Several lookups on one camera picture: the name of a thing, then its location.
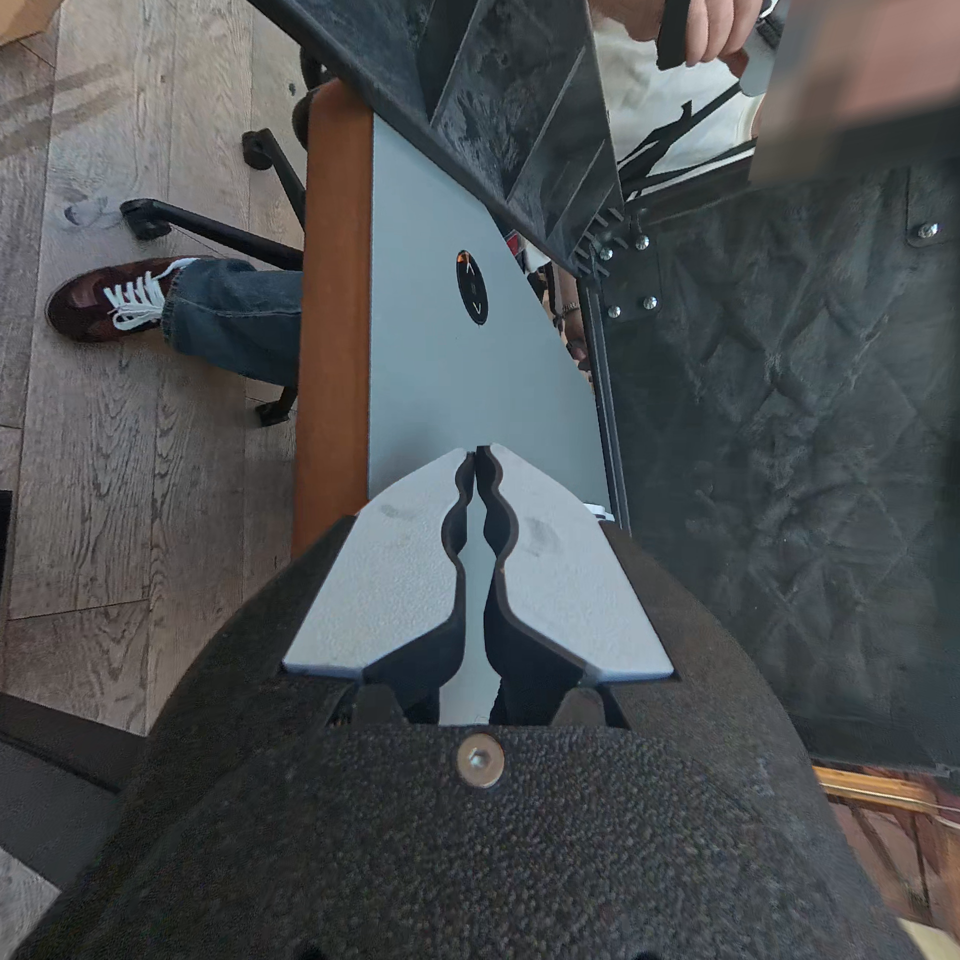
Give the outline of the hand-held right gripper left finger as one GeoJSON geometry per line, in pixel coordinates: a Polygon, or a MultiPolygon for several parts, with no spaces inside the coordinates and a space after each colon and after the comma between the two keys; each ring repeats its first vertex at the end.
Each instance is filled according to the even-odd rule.
{"type": "Polygon", "coordinates": [[[354,517],[283,657],[294,674],[438,694],[441,724],[477,722],[474,452],[454,448],[354,517]]]}

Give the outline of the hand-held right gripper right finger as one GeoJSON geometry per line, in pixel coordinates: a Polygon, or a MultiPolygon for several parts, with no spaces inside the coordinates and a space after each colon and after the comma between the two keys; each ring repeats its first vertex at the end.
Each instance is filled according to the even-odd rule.
{"type": "Polygon", "coordinates": [[[548,724],[570,691],[670,679],[674,665],[601,521],[509,448],[477,449],[494,569],[486,658],[493,724],[548,724]]]}

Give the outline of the black panel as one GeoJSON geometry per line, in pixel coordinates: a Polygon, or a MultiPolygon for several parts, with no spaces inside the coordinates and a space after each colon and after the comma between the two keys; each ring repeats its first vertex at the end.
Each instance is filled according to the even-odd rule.
{"type": "Polygon", "coordinates": [[[642,549],[811,755],[957,780],[958,244],[907,244],[912,166],[643,198],[665,303],[604,341],[642,549]]]}

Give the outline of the black metal chair bracket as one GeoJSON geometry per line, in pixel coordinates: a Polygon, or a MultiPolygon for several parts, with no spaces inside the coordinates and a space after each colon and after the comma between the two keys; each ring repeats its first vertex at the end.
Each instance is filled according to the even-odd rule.
{"type": "Polygon", "coordinates": [[[906,188],[905,238],[909,246],[926,248],[958,244],[959,164],[958,160],[912,166],[906,188]],[[930,241],[916,236],[919,225],[938,222],[939,234],[930,241]]]}
{"type": "Polygon", "coordinates": [[[610,222],[596,241],[597,250],[601,246],[610,246],[613,257],[609,262],[601,262],[597,257],[597,273],[600,282],[600,300],[606,320],[609,322],[627,322],[652,318],[665,305],[661,266],[655,239],[638,217],[622,222],[610,222]],[[646,250],[638,251],[634,241],[641,234],[651,238],[646,250]],[[645,297],[658,297],[659,307],[655,311],[642,308],[645,297]],[[606,307],[618,305],[622,314],[618,319],[606,316],[606,307]]]}

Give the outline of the black ribbed plastic chair back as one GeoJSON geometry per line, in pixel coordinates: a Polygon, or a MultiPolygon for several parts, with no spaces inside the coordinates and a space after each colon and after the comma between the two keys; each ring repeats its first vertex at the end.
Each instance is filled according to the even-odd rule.
{"type": "Polygon", "coordinates": [[[506,226],[609,276],[624,200],[586,2],[251,5],[506,226]]]}

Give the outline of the grey top wooden desk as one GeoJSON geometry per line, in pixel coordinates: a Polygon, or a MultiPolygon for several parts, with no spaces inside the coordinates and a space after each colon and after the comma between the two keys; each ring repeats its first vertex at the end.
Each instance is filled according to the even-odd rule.
{"type": "Polygon", "coordinates": [[[402,476],[491,443],[629,528],[600,361],[592,391],[486,207],[339,80],[309,107],[302,270],[294,557],[402,476]]]}

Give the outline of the black oval desk control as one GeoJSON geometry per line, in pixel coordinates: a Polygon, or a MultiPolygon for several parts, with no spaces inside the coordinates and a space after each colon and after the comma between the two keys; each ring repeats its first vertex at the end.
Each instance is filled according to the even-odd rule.
{"type": "Polygon", "coordinates": [[[486,283],[474,256],[462,249],[456,258],[456,279],[463,307],[477,326],[486,324],[489,299],[486,283]]]}

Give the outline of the dark flat board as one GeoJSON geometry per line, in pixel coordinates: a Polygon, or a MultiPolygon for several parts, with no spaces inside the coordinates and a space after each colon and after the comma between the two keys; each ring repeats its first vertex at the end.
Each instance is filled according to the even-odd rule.
{"type": "Polygon", "coordinates": [[[144,735],[2,693],[2,848],[68,889],[117,829],[147,744],[144,735]]]}

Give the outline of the black office chair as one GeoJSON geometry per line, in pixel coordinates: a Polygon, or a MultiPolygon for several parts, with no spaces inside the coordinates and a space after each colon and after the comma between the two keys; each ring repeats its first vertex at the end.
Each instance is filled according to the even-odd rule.
{"type": "MultiPolygon", "coordinates": [[[[126,225],[140,239],[158,238],[161,234],[167,233],[170,228],[176,227],[184,229],[188,234],[197,235],[201,239],[213,241],[225,247],[231,253],[247,255],[262,261],[273,266],[273,271],[299,271],[304,274],[304,254],[300,250],[269,241],[264,237],[203,217],[168,202],[151,198],[130,200],[122,205],[122,214],[126,225]]],[[[221,259],[241,259],[253,265],[241,257],[221,257],[221,259]]],[[[175,351],[167,342],[166,344],[175,353],[187,356],[175,351]]],[[[210,363],[198,357],[187,357],[197,358],[210,365],[210,363]]],[[[231,373],[231,371],[217,366],[212,367],[231,373]]],[[[278,399],[262,403],[256,407],[255,412],[259,426],[276,426],[289,420],[291,410],[298,397],[299,376],[297,376],[296,384],[292,387],[277,386],[281,389],[278,399]]]]}

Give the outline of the cardboard box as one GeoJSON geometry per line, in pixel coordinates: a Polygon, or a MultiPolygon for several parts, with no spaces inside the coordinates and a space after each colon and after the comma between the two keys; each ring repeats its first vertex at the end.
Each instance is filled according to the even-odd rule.
{"type": "Polygon", "coordinates": [[[44,33],[63,1],[1,1],[2,47],[44,33]]]}

